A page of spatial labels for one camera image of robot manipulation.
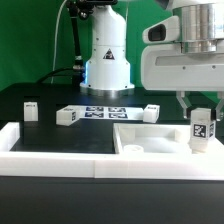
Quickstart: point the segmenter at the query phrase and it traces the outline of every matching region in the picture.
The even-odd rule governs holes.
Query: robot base
[[[84,83],[80,84],[81,93],[90,94],[94,96],[101,96],[106,98],[118,98],[121,96],[128,96],[134,94],[134,85],[130,84],[126,89],[121,90],[102,90],[102,89],[93,89],[87,86]]]

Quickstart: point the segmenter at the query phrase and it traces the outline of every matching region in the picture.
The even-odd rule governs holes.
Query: white tray
[[[149,128],[153,130],[150,131],[151,142],[153,138],[164,141],[160,147],[151,144],[153,147],[149,147],[148,152],[139,155],[122,151],[124,141],[121,140],[126,138],[127,144],[136,143],[133,140],[148,137]],[[8,123],[0,130],[0,175],[224,180],[223,145],[216,140],[211,154],[191,154],[185,138],[188,131],[187,126],[115,124],[117,154],[19,152],[10,151],[19,138],[19,124]],[[180,147],[174,150],[173,144]]]
[[[191,154],[189,140],[189,125],[114,124],[117,154]],[[209,145],[207,152],[209,151],[224,153],[224,146],[214,139]]]

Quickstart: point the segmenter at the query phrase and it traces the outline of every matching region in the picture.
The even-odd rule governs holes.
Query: black table
[[[200,93],[193,104],[214,107]],[[39,122],[23,122],[23,103],[38,102]],[[114,120],[84,120],[56,126],[56,110],[70,104],[92,106],[161,106],[160,124],[189,124],[175,93],[150,93],[119,99],[86,96],[69,85],[15,84],[0,93],[0,125],[21,124],[14,151],[84,152],[113,154]],[[217,138],[223,142],[223,122]],[[3,224],[222,224],[224,182],[190,180],[0,177],[0,213]]]

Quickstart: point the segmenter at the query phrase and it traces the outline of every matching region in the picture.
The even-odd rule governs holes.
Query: black and white pattern
[[[97,112],[103,112],[104,107],[86,107],[86,111],[97,111]]]
[[[97,112],[86,112],[86,118],[104,118],[104,113],[97,113]]]
[[[212,137],[214,135],[214,133],[215,133],[215,124],[213,123],[213,124],[210,125],[210,135],[209,135],[209,137]]]
[[[72,108],[65,108],[64,111],[73,111],[74,109]]]
[[[72,113],[72,121],[74,121],[76,119],[76,112]]]
[[[195,124],[193,135],[194,137],[206,138],[206,125]]]
[[[125,113],[109,113],[111,119],[128,119],[128,115]]]
[[[113,113],[126,113],[126,109],[124,107],[109,107],[108,111]]]

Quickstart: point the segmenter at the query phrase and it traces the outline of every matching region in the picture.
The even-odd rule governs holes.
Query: black cable
[[[79,29],[78,29],[78,7],[74,1],[68,0],[66,7],[68,9],[71,24],[72,24],[72,32],[73,32],[73,41],[75,45],[75,67],[83,67],[83,59],[81,54],[80,48],[80,41],[79,41]],[[79,82],[83,82],[83,74],[80,73]]]
[[[44,77],[40,78],[36,83],[42,83],[43,81],[45,81],[46,79],[50,78],[50,77],[53,77],[53,76],[72,76],[71,74],[69,75],[65,75],[65,74],[60,74],[60,75],[57,75],[57,73],[59,72],[63,72],[63,71],[74,71],[73,68],[59,68],[59,69],[56,69],[52,72],[49,72],[47,75],[45,75]]]

